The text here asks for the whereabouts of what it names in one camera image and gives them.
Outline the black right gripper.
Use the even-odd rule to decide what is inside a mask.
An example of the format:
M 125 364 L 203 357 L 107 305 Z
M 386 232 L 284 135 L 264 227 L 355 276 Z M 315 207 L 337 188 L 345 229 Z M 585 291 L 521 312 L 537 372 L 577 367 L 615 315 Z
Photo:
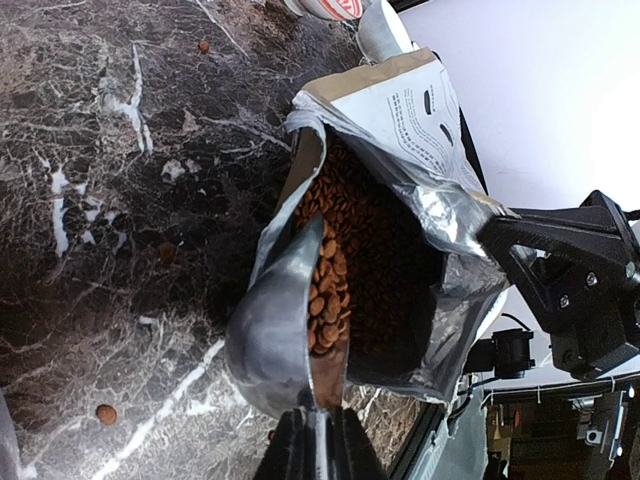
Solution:
M 639 241 L 610 197 L 497 216 L 477 238 L 525 299 L 548 300 L 556 368 L 594 380 L 639 354 Z

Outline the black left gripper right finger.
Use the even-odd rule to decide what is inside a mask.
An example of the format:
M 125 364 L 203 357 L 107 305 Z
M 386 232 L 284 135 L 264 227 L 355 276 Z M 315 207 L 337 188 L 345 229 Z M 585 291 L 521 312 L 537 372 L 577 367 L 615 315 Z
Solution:
M 388 475 L 353 409 L 331 414 L 331 479 L 382 480 Z

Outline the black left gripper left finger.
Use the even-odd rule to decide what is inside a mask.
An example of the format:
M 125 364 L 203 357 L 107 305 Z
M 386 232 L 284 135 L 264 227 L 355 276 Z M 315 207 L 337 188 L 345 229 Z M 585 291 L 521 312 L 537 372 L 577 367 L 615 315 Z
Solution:
M 255 480 L 315 479 L 315 447 L 304 408 L 286 411 L 254 474 Z

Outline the silver metal scoop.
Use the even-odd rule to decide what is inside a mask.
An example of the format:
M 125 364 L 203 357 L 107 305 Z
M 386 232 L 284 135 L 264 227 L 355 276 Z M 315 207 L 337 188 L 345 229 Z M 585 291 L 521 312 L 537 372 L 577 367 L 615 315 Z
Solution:
M 316 215 L 262 273 L 226 330 L 226 362 L 245 400 L 277 418 L 296 407 L 333 410 L 342 403 L 347 338 L 325 355 L 312 355 L 309 290 L 324 234 Z

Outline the brown pet food bag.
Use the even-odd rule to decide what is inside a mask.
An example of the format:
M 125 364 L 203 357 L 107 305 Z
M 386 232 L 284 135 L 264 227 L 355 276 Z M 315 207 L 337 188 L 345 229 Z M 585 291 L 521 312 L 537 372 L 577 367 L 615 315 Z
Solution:
M 239 390 L 270 415 L 345 378 L 447 405 L 507 280 L 477 240 L 503 208 L 462 142 L 429 49 L 307 83 L 291 169 L 227 330 Z

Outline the translucent double pet bowl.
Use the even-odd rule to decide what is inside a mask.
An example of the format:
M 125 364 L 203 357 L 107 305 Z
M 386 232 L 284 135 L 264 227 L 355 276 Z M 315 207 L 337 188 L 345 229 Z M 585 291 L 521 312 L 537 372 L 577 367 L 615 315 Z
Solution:
M 1 480 L 22 478 L 16 431 L 3 394 L 0 395 L 0 475 Z

